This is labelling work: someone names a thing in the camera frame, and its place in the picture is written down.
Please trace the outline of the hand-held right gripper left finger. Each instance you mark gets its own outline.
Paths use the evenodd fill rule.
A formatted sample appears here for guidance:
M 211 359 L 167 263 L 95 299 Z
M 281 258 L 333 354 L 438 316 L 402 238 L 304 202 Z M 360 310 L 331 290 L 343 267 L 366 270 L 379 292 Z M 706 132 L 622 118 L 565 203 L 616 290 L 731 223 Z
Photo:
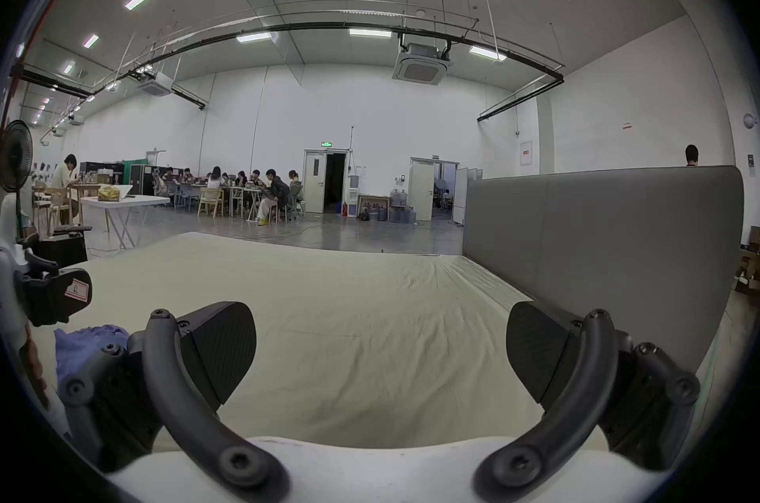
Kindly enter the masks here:
M 70 439 L 102 473 L 153 450 L 162 428 L 207 476 L 244 501 L 282 501 L 290 479 L 280 460 L 221 422 L 250 369 L 255 322 L 242 302 L 216 302 L 175 318 L 151 312 L 144 330 L 96 351 L 59 387 Z

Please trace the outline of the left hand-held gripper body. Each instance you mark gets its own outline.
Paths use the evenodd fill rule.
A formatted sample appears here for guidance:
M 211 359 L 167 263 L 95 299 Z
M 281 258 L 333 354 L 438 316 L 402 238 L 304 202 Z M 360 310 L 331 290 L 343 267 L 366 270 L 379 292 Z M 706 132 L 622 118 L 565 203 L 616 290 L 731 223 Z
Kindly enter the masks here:
M 28 337 L 28 318 L 18 298 L 15 277 L 28 271 L 17 243 L 17 195 L 5 194 L 1 212 L 1 332 L 2 337 Z

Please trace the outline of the person's left hand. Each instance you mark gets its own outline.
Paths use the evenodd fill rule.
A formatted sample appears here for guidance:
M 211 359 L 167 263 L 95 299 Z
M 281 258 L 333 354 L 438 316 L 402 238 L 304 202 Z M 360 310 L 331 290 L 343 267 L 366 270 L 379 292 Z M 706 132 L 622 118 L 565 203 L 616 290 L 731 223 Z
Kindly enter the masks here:
M 24 325 L 25 341 L 19 351 L 25 375 L 31 385 L 33 394 L 39 402 L 44 412 L 50 411 L 51 404 L 46 394 L 48 387 L 43 375 L 43 365 L 40 361 L 39 350 L 36 346 L 32 333 L 30 322 Z

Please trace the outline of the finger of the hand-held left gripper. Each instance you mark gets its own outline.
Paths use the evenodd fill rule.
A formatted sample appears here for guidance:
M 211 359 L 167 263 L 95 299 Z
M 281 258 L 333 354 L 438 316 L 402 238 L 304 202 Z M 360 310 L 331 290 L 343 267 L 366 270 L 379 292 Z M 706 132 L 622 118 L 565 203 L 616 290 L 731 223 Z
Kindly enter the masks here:
M 24 263 L 14 273 L 14 291 L 26 317 L 35 327 L 67 324 L 93 298 L 89 272 L 61 268 L 55 261 L 23 249 Z

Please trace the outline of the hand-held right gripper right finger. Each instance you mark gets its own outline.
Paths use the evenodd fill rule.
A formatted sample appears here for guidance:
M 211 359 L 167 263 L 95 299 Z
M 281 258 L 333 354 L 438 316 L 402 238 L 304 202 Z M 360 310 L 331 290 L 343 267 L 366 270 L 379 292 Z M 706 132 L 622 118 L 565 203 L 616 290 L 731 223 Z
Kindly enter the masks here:
M 670 470 L 686 441 L 701 385 L 660 347 L 634 344 L 608 311 L 581 317 L 518 302 L 505 334 L 508 362 L 540 421 L 491 453 L 473 475 L 480 498 L 522 498 L 553 477 L 599 428 L 608 449 L 642 470 Z

